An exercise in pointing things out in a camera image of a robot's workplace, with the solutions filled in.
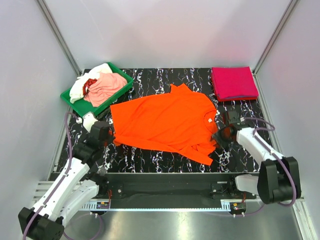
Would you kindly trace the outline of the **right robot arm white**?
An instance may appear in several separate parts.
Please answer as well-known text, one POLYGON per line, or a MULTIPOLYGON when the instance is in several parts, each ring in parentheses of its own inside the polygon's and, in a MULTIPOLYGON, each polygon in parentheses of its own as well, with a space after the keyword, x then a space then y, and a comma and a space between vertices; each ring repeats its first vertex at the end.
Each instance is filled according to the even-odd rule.
POLYGON ((266 205, 291 207, 302 193, 298 161, 275 150, 259 134, 273 132, 275 127, 264 119, 241 117, 237 111, 225 112, 223 121, 224 127, 211 136, 217 147, 227 149, 237 143, 259 164, 258 175, 234 177, 227 185, 228 195, 236 199, 246 192, 258 196, 266 205))

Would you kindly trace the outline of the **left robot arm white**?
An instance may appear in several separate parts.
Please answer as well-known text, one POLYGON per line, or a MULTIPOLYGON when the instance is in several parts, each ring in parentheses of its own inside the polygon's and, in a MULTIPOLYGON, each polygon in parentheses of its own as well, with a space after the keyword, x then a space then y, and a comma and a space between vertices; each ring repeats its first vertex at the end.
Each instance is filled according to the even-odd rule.
POLYGON ((97 120, 92 112, 79 117, 77 122, 88 132, 87 137, 69 148, 69 159, 43 196, 18 214, 24 240, 59 240, 85 203, 95 197, 112 196, 107 177, 91 173, 90 169, 115 139, 114 128, 97 120))

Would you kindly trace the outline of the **orange t-shirt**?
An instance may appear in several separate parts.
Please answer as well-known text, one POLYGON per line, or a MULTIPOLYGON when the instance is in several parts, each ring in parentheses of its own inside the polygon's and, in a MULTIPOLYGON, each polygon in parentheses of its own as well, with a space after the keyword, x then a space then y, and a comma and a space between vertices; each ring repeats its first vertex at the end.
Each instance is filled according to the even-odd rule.
POLYGON ((113 104, 110 111, 116 145, 178 153, 212 164, 209 154, 216 149, 211 136, 218 130, 217 109, 205 94, 185 84, 171 85, 169 93, 113 104))

